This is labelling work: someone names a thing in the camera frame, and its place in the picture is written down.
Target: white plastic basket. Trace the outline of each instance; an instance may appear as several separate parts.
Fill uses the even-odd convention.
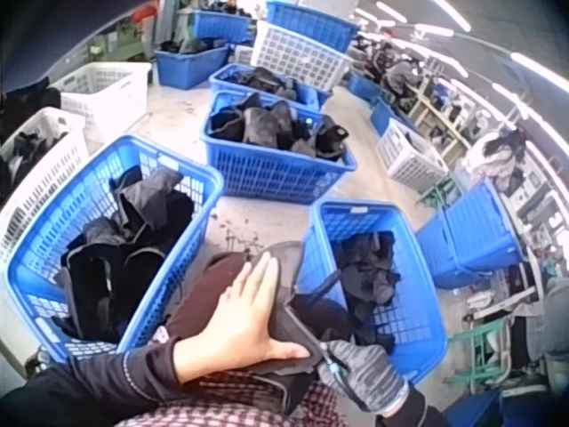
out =
[[[251,65],[252,57],[252,47],[238,45],[235,48],[235,59],[233,61],[236,64]]]
[[[251,64],[329,92],[349,70],[352,59],[320,44],[265,21],[257,22],[257,39]]]
[[[349,20],[359,0],[299,0],[298,5]]]
[[[50,148],[0,210],[0,265],[6,263],[34,215],[89,159],[84,128],[84,117],[48,107],[35,113],[2,146],[0,155],[9,161],[15,137],[20,132],[38,133],[48,141],[68,133]]]
[[[87,119],[85,138],[109,143],[147,110],[148,71],[136,62],[94,62],[53,84],[61,92],[61,109]]]
[[[409,134],[413,145],[405,138]],[[448,174],[437,150],[419,134],[394,118],[378,143],[388,176],[422,193]]]

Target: blue plastic basket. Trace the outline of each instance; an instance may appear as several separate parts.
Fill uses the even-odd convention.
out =
[[[194,38],[224,38],[230,43],[247,39],[250,18],[222,12],[197,11],[190,15]]]
[[[187,91],[226,64],[229,46],[195,54],[164,51],[155,51],[155,54],[160,85]]]
[[[392,304],[378,307],[373,321],[385,324],[378,332],[396,337],[391,356],[396,369],[418,383],[445,355],[446,333],[433,281],[405,216],[390,203],[323,199],[311,207],[310,217],[298,280],[302,293],[310,293],[337,270],[331,242],[375,231],[395,235],[394,263],[401,281]],[[346,307],[340,284],[326,298]]]
[[[375,101],[377,102],[377,105],[373,109],[372,116],[370,118],[372,120],[373,127],[375,127],[375,130],[380,136],[383,136],[387,130],[390,118],[395,118],[399,123],[404,124],[417,134],[421,135],[421,132],[419,132],[419,129],[417,129],[417,126],[415,126],[415,123],[413,123],[409,117],[395,114],[391,106],[382,99],[376,98]]]
[[[437,287],[457,289],[522,261],[516,232],[489,181],[439,211],[417,231]]]
[[[212,102],[211,115],[223,107],[245,99],[243,93],[217,92]],[[264,106],[274,103],[261,95]],[[318,126],[322,114],[309,109],[296,109],[298,118]],[[221,172],[225,180],[225,194],[249,198],[263,198],[309,205],[331,188],[343,174],[357,169],[349,149],[338,162],[310,158],[289,151],[267,149],[250,144],[217,140],[208,136],[210,120],[202,128],[202,141],[207,147],[208,164]]]
[[[267,1],[267,22],[346,52],[359,28],[346,20],[294,4]]]
[[[66,245],[83,226],[98,216],[110,217],[117,209],[108,179],[134,165],[141,166],[144,176],[158,167],[183,173],[177,189],[192,197],[194,219],[158,271],[118,346],[73,340],[52,323],[52,316],[66,317],[68,313],[65,295],[52,277],[60,268],[61,255],[67,252]],[[223,179],[211,167],[198,165],[139,136],[125,135],[102,150],[52,196],[21,237],[4,278],[22,317],[54,360],[123,351],[148,342],[204,242],[210,211],[222,189]]]
[[[241,65],[241,64],[228,64],[224,68],[220,69],[217,73],[213,74],[210,77],[210,83],[212,84],[212,89],[216,91],[232,91],[232,92],[239,92],[239,93],[251,93],[251,92],[260,92],[256,89],[253,89],[249,86],[237,85],[235,83],[226,82],[224,79],[228,78],[229,76],[233,76],[236,73],[244,73],[253,71],[255,67],[251,67],[248,65]],[[267,98],[271,98],[274,101],[279,100],[287,100],[286,98],[282,98],[280,96],[276,96],[271,93],[262,92]],[[298,100],[297,101],[289,101],[291,105],[295,108],[301,109],[313,109],[319,111],[321,109],[321,105],[318,102],[318,94],[316,88],[305,85],[303,83],[297,83],[297,91]]]
[[[364,101],[371,101],[381,95],[381,88],[361,74],[352,73],[348,81],[348,90]]]

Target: ceiling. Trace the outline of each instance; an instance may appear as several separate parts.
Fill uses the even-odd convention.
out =
[[[569,78],[569,19],[567,12],[554,0],[448,0],[469,22],[469,36],[501,46],[508,51],[521,52]],[[383,0],[383,3],[402,13],[409,24],[425,23],[452,28],[464,33],[460,26],[432,0]],[[376,6],[375,0],[360,0],[359,7],[379,19],[393,20]],[[394,28],[394,36],[409,40],[412,26]],[[424,44],[437,52],[455,58],[469,71],[461,79],[453,68],[446,74],[461,79],[483,94],[502,113],[508,114],[513,104],[498,94],[479,73],[514,93],[526,94],[526,101],[569,141],[569,93],[543,77],[517,64],[504,52],[458,36],[447,38],[428,35]],[[561,148],[532,120],[523,122],[546,157],[556,157],[563,166],[565,184],[569,184],[569,158]]]

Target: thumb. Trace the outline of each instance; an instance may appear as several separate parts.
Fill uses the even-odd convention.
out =
[[[309,351],[300,344],[273,339],[268,342],[267,359],[305,359],[309,357]]]

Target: black sleeve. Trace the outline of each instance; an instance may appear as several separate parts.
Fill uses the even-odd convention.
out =
[[[3,425],[112,426],[183,392],[173,370],[175,341],[118,355],[72,359],[0,400]]]
[[[425,397],[413,386],[409,397],[399,411],[390,418],[378,417],[377,427],[448,427],[445,417],[433,407],[427,405]]]

